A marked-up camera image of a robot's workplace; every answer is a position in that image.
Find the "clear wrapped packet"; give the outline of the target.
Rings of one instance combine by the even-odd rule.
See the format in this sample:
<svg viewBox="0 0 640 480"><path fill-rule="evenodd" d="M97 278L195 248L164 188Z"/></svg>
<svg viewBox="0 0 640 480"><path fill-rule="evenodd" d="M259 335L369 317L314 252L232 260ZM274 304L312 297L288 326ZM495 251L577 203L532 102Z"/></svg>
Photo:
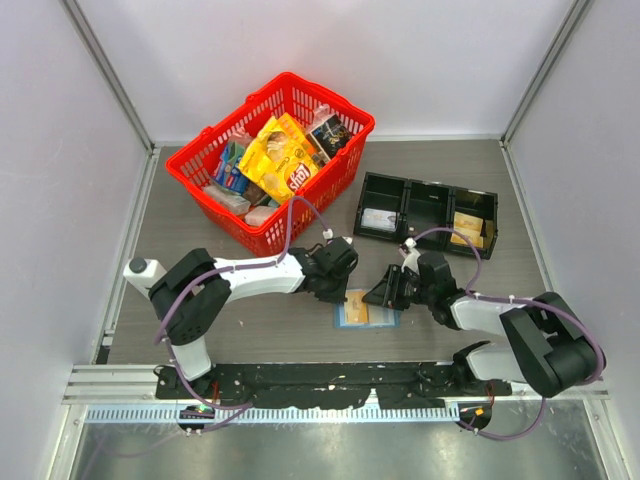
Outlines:
<svg viewBox="0 0 640 480"><path fill-rule="evenodd" d="M236 216L246 215L251 207L251 203L242 196L227 192L215 184L205 186L202 191Z"/></svg>

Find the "blue green packet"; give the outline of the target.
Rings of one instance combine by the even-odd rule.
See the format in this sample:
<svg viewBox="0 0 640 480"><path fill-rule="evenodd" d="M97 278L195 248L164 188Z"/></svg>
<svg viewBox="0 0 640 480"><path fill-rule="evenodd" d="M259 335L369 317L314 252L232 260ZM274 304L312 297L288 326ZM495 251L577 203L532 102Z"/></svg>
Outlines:
<svg viewBox="0 0 640 480"><path fill-rule="evenodd" d="M236 141L230 141L222 151L219 163L214 170L215 183L234 194L242 195L249 183L247 177L239 169L239 163L245 152L245 147Z"/></svg>

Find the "red plastic shopping basket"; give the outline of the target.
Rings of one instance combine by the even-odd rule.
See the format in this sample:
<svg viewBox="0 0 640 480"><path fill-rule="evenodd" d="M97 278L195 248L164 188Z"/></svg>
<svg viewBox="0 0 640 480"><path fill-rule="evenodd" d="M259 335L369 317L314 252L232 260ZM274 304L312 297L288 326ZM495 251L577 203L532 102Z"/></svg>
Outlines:
<svg viewBox="0 0 640 480"><path fill-rule="evenodd" d="M204 128L165 163L203 213L239 244L258 257L275 255L285 245L287 208L280 207L259 227L247 225L239 216L203 192L220 161L232 132L240 127L254 135L271 116L290 114L300 124L312 120L313 110L327 104L352 134L346 148L302 188L302 196L322 212L347 189L356 177L374 117L338 93L292 72L283 72L246 97L243 105L214 126Z"/></svg>

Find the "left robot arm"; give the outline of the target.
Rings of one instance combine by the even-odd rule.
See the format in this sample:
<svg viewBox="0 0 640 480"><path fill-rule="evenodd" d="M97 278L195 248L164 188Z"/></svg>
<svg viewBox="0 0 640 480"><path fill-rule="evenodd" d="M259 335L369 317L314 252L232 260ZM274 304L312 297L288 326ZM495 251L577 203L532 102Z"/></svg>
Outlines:
<svg viewBox="0 0 640 480"><path fill-rule="evenodd" d="M202 398L213 387L213 363L205 335L227 304L264 294L311 293L321 301L346 300L349 276L358 254L348 237L311 249L247 260L212 257L204 248L186 254L171 269L157 260L135 257L123 277L146 297L161 321L181 371L178 384L190 397Z"/></svg>

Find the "blue card holder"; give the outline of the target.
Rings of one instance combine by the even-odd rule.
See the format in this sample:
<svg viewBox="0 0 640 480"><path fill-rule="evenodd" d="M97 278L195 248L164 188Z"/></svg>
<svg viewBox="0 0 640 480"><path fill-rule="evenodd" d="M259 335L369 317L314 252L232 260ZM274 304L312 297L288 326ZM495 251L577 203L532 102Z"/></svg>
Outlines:
<svg viewBox="0 0 640 480"><path fill-rule="evenodd" d="M335 308L334 327L338 329L366 330L376 328L394 328L399 325L399 313L395 310L367 305L369 323L362 326L347 326L344 323L344 302Z"/></svg>

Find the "white card in tray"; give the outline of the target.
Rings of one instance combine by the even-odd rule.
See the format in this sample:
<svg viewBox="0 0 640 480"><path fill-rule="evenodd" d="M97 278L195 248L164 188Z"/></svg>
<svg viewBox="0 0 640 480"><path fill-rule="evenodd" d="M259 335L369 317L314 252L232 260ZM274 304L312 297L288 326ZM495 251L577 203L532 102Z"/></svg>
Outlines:
<svg viewBox="0 0 640 480"><path fill-rule="evenodd" d="M395 232L397 229L397 213L395 211L365 208L361 216L363 228Z"/></svg>

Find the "black three-compartment tray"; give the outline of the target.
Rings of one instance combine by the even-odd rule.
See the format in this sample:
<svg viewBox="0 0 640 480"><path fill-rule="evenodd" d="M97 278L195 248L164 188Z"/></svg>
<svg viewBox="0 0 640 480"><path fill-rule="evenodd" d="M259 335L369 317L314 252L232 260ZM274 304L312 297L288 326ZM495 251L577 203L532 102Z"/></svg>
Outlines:
<svg viewBox="0 0 640 480"><path fill-rule="evenodd" d="M396 231L363 228L361 216L365 208L395 211ZM484 220L485 243L483 248L477 249L481 258L490 259L498 238L498 195L492 192L368 172L356 209L354 233L401 243L409 236L432 228L453 228L456 211Z"/></svg>

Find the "yellow Lays chips bag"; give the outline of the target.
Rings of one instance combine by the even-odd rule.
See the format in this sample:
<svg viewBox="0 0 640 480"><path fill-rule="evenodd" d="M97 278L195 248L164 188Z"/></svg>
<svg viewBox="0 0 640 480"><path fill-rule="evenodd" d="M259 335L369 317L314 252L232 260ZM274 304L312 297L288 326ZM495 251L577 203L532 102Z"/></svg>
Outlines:
<svg viewBox="0 0 640 480"><path fill-rule="evenodd" d="M288 113L270 117L246 147L241 173L282 205L315 177L320 169L316 150L300 124Z"/></svg>

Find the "black snack box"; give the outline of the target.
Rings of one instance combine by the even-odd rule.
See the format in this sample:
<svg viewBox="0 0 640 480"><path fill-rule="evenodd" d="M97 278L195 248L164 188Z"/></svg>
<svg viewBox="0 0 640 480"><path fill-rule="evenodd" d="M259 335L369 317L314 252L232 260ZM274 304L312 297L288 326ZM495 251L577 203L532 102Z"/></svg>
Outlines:
<svg viewBox="0 0 640 480"><path fill-rule="evenodd" d="M352 134L337 114L332 114L312 125L307 136L329 159L333 159L352 138Z"/></svg>

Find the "pink wrapped packet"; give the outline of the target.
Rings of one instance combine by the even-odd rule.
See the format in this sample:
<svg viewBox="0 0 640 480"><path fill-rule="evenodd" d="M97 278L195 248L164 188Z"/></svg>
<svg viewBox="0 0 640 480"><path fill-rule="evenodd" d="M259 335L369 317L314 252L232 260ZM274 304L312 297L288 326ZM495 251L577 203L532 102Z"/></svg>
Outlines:
<svg viewBox="0 0 640 480"><path fill-rule="evenodd" d="M244 222L252 227L264 224L275 212L276 208L270 206L256 206L244 216Z"/></svg>

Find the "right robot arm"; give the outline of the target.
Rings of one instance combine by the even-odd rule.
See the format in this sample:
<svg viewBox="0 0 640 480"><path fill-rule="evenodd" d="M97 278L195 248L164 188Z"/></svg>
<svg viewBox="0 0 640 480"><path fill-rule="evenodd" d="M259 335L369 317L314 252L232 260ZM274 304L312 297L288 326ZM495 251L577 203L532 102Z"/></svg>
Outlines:
<svg viewBox="0 0 640 480"><path fill-rule="evenodd" d="M458 287L444 255L406 255L392 264L363 302L404 311L424 305L456 331L482 331L502 342L480 342L458 352L451 371L457 391L472 395L489 380L522 383L544 398L600 377L602 349L555 292L534 298L487 297Z"/></svg>

